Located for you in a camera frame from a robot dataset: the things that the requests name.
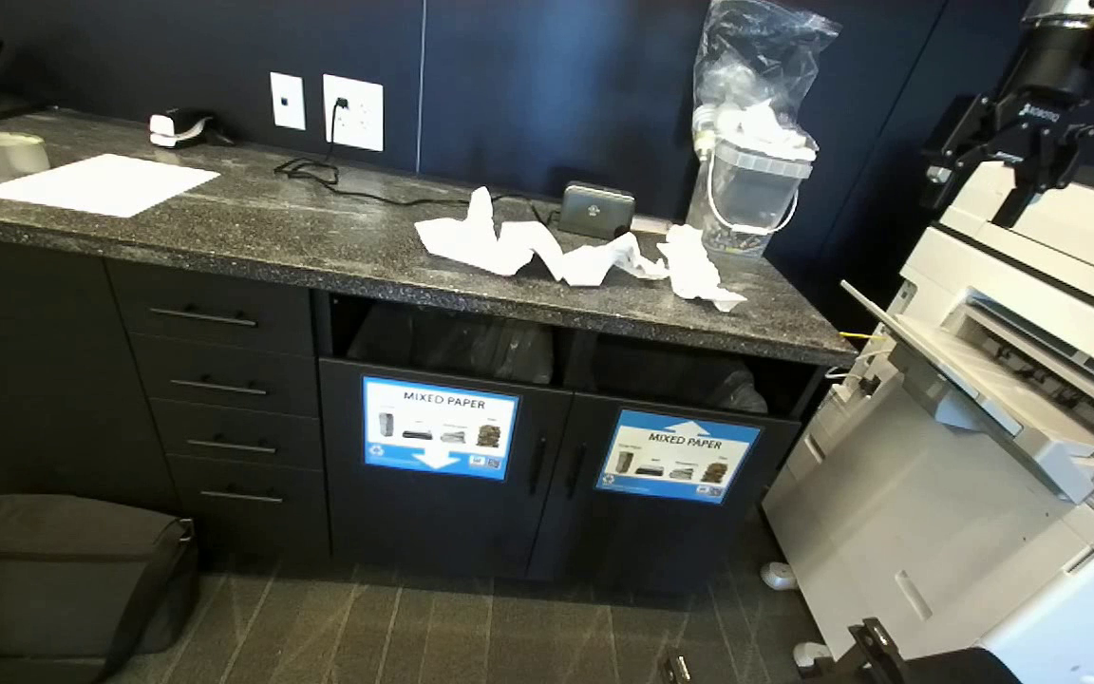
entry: white machine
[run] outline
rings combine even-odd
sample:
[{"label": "white machine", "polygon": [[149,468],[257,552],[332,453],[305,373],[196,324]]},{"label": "white machine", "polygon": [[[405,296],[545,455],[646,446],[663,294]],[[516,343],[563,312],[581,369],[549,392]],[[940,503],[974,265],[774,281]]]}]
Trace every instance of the white machine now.
[{"label": "white machine", "polygon": [[901,657],[993,655],[1094,684],[1094,189],[992,218],[974,168],[828,392],[764,510],[830,649],[881,620]]}]

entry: dark countertop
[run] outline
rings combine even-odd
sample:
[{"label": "dark countertop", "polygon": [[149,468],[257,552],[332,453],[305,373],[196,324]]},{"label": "dark countertop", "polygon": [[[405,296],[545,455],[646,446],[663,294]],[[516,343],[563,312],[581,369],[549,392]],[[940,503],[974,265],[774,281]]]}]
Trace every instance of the dark countertop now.
[{"label": "dark countertop", "polygon": [[[693,351],[810,364],[849,363],[849,348],[836,327],[764,258],[712,255],[725,289],[748,296],[731,316],[676,302],[667,284],[638,284],[629,277],[600,289],[565,289],[543,274],[503,281],[421,250],[414,220],[459,218],[462,205],[405,208],[370,197],[330,197],[310,183],[277,178],[272,168],[283,161],[277,154],[225,146],[159,154],[144,141],[144,126],[129,129],[79,116],[0,122],[0,183],[97,154],[208,168],[219,173],[219,178],[134,220],[0,203],[0,243],[487,312]],[[341,187],[382,197],[467,203],[459,187],[377,173],[341,173]]]}]

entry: wall outlet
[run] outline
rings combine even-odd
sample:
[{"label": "wall outlet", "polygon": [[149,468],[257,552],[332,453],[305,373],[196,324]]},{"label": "wall outlet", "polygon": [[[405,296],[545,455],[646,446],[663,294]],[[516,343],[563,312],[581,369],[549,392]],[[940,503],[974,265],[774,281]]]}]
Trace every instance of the wall outlet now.
[{"label": "wall outlet", "polygon": [[322,75],[322,135],[330,146],[382,154],[382,88],[367,82]]},{"label": "wall outlet", "polygon": [[308,88],[305,88],[305,75],[269,74],[269,96],[272,96],[272,126],[277,129],[308,129]]}]

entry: white paper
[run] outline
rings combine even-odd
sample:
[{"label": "white paper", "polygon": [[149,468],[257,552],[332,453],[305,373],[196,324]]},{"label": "white paper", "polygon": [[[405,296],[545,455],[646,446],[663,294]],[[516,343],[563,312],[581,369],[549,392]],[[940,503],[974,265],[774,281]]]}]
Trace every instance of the white paper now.
[{"label": "white paper", "polygon": [[172,168],[129,158],[91,158],[79,163],[0,183],[0,203],[53,205],[129,220],[212,178],[216,173],[202,168]]},{"label": "white paper", "polygon": [[716,312],[731,312],[745,296],[720,289],[720,274],[701,249],[701,232],[676,224],[663,232],[659,255],[667,262],[667,284],[682,302],[709,302]]},{"label": "white paper", "polygon": [[605,277],[616,270],[625,270],[646,281],[663,281],[663,262],[654,262],[638,250],[635,237],[620,237],[600,249],[576,249],[563,250],[559,240],[539,220],[507,220],[492,224],[492,203],[479,187],[470,193],[467,218],[453,220],[419,220],[421,249],[438,258],[462,262],[498,277],[514,277],[530,258],[543,258],[549,277],[563,284],[605,284]]}]

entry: drawer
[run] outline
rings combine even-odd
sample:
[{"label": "drawer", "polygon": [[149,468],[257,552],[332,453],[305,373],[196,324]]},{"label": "drawer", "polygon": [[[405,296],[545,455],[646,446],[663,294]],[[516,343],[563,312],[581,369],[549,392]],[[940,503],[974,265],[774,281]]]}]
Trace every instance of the drawer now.
[{"label": "drawer", "polygon": [[167,455],[175,460],[232,460],[322,472],[319,424],[216,412],[193,403],[156,403]]},{"label": "drawer", "polygon": [[241,464],[172,464],[182,512],[232,557],[326,559],[322,474]]},{"label": "drawer", "polygon": [[141,343],[135,363],[153,400],[319,416],[310,358],[283,363],[212,348]]},{"label": "drawer", "polygon": [[310,296],[260,281],[108,265],[134,338],[310,358]]}]

